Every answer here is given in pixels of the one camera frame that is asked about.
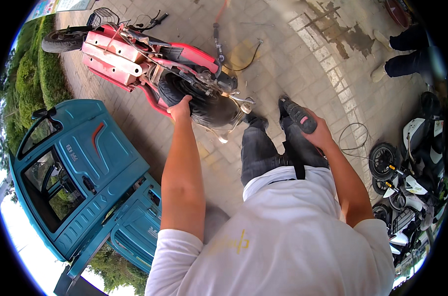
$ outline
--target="dark trousers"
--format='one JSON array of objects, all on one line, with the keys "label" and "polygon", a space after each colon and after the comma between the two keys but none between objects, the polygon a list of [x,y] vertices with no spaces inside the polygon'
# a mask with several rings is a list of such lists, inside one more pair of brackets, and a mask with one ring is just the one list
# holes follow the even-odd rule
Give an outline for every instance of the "dark trousers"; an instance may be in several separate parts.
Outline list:
[{"label": "dark trousers", "polygon": [[[316,150],[316,147],[301,135],[301,129],[290,117],[283,118],[283,130],[286,141],[293,147],[305,165],[329,168],[328,161]],[[242,175],[240,180],[245,186],[250,180],[272,169],[292,165],[291,160],[276,151],[275,145],[265,132],[264,122],[257,118],[250,122],[242,137]]]},{"label": "dark trousers", "polygon": [[390,36],[390,46],[400,51],[415,51],[409,55],[399,55],[388,60],[385,63],[388,76],[398,77],[430,71],[428,37],[422,26],[415,25],[396,37]]}]

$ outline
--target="poster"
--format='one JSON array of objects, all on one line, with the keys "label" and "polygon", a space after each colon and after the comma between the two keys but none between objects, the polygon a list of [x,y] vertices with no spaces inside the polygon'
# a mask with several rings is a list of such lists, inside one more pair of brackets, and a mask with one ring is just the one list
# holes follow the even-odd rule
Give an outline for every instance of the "poster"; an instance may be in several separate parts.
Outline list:
[{"label": "poster", "polygon": [[61,11],[89,10],[95,0],[40,0],[26,21]]}]

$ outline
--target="person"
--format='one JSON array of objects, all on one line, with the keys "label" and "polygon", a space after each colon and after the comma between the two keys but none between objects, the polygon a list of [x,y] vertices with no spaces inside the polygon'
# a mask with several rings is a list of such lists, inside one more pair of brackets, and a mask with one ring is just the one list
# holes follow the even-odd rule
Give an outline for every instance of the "person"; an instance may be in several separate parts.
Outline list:
[{"label": "person", "polygon": [[382,43],[388,51],[399,50],[414,52],[408,55],[398,55],[384,62],[375,69],[370,77],[379,82],[385,75],[398,77],[419,73],[426,83],[435,85],[437,80],[444,80],[447,68],[441,58],[441,53],[432,42],[421,25],[414,25],[398,36],[387,39],[382,33],[374,30],[374,37]]},{"label": "person", "polygon": [[245,116],[244,203],[203,245],[205,198],[190,99],[168,109],[176,124],[145,295],[390,293],[395,270],[387,228],[374,219],[364,184],[324,119],[308,110],[317,128],[302,134],[281,101],[284,145],[292,155],[278,154],[265,118]]}]

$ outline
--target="white t-shirt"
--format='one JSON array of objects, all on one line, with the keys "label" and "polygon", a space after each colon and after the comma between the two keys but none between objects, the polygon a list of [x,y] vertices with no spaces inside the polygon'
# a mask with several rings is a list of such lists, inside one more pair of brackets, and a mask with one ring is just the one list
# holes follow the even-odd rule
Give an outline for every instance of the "white t-shirt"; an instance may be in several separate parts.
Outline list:
[{"label": "white t-shirt", "polygon": [[208,245],[158,233],[145,295],[388,295],[395,269],[383,221],[339,220],[331,171],[279,167],[252,179]]}]

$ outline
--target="hand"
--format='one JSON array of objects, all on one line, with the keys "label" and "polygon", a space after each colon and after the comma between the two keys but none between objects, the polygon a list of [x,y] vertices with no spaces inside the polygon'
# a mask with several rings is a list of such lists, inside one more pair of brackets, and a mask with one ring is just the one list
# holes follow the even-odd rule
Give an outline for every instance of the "hand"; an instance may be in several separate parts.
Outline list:
[{"label": "hand", "polygon": [[318,125],[316,130],[313,133],[303,133],[303,137],[305,137],[308,141],[311,142],[314,146],[320,148],[323,152],[325,152],[328,148],[332,147],[336,144],[332,139],[331,132],[329,131],[328,125],[326,124],[326,120],[318,117],[313,111],[308,108],[304,108],[306,112],[308,112],[316,121]]},{"label": "hand", "polygon": [[179,103],[174,106],[168,107],[167,112],[171,114],[171,117],[175,121],[182,119],[191,119],[191,110],[189,109],[189,101],[192,97],[190,95],[185,95]]}]

